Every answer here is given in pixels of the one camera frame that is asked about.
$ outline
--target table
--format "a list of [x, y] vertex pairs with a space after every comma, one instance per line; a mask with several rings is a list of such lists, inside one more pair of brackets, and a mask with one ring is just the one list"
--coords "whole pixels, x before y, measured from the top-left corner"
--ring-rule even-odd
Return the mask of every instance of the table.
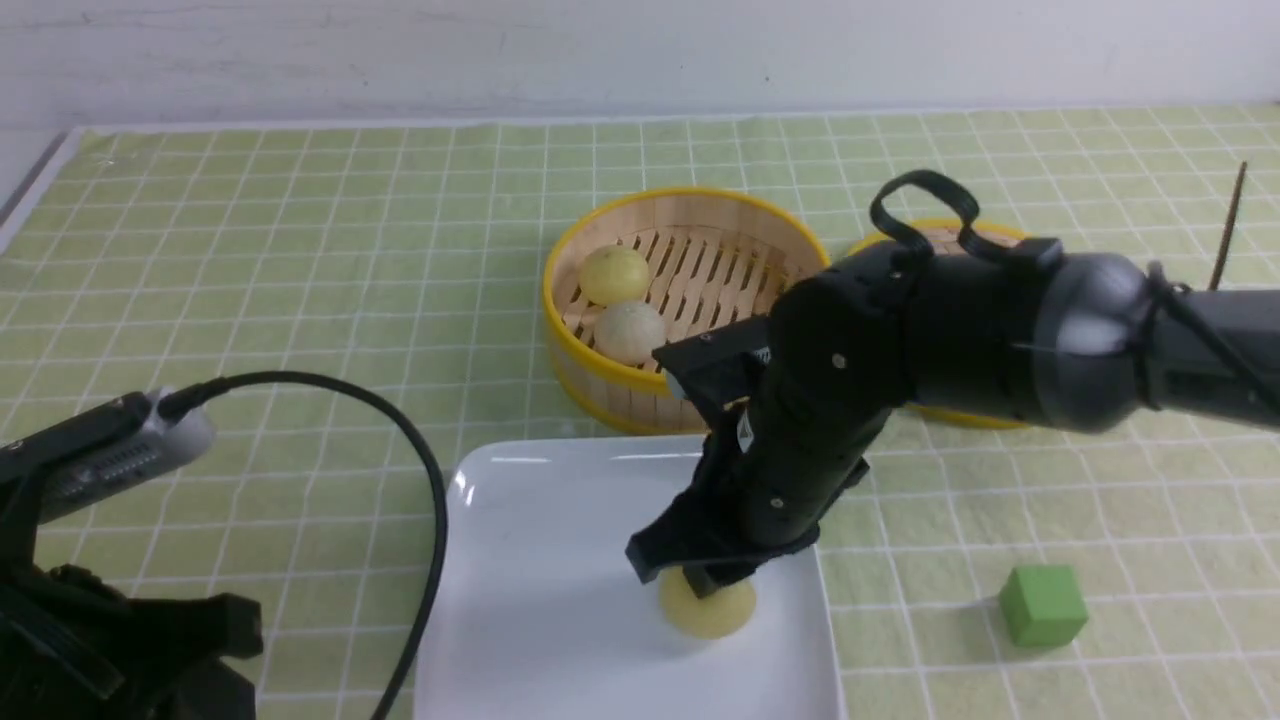
[[[890, 177], [934, 167], [983, 218], [1068, 249], [1210, 273], [1248, 159], [1225, 287], [1280, 282], [1280, 110], [1156, 108], [579, 126], [84, 133], [0, 259], [0, 436], [160, 383], [288, 366], [376, 388], [454, 465], [512, 438], [611, 430], [556, 384], [539, 273], [576, 218], [643, 187], [746, 190], [833, 256]], [[940, 214], [910, 192], [909, 217]], [[215, 450], [47, 528], [40, 559], [125, 592], [264, 603], [261, 716], [364, 717], [430, 556], [406, 443], [319, 392], [210, 407]], [[851, 717], [1280, 714], [1280, 447], [1140, 414], [1098, 437], [899, 414], [824, 523]], [[1093, 619], [1012, 648], [992, 594], [1070, 562]], [[401, 703], [402, 711], [407, 703]]]

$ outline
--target bamboo steamer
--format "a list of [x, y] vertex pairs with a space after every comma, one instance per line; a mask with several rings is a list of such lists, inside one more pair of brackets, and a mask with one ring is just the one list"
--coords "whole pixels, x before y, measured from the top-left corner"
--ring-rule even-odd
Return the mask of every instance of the bamboo steamer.
[[783, 290], [829, 264], [814, 234], [786, 210], [722, 190], [631, 195], [570, 228], [543, 274], [552, 369], [590, 415], [634, 434], [705, 425], [690, 402], [672, 395], [653, 359], [630, 366], [594, 350], [591, 331], [603, 307], [582, 296], [577, 273], [605, 245], [634, 247], [649, 261], [645, 302], [666, 320], [668, 342], [765, 314]]

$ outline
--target chopstick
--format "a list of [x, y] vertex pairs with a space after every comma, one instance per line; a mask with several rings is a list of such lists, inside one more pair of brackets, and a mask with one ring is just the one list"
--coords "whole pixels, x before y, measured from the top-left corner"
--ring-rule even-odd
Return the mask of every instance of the chopstick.
[[1235, 174], [1235, 190], [1231, 191], [1231, 205], [1226, 210], [1222, 240], [1217, 243], [1217, 260], [1213, 261], [1213, 274], [1208, 279], [1208, 288], [1211, 291], [1217, 290], [1217, 283], [1222, 282], [1222, 270], [1226, 268], [1226, 254], [1231, 250], [1231, 234], [1235, 232], [1235, 214], [1240, 209], [1240, 190], [1244, 187], [1244, 170], [1248, 167], [1248, 163], [1240, 163], [1240, 172]]

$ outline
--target green block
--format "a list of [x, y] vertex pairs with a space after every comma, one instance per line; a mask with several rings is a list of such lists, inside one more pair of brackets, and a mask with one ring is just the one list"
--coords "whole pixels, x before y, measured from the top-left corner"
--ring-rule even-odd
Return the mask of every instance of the green block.
[[1059, 647], [1089, 619], [1070, 565], [1014, 568], [1000, 591], [1000, 611], [1018, 647]]

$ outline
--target white plate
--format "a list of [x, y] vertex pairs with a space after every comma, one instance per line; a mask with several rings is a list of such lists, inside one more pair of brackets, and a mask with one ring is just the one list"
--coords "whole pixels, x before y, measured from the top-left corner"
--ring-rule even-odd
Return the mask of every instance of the white plate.
[[700, 437], [508, 442], [462, 461], [417, 661], [416, 720], [838, 720], [813, 548], [754, 577], [716, 642], [662, 618], [623, 548], [689, 484]]

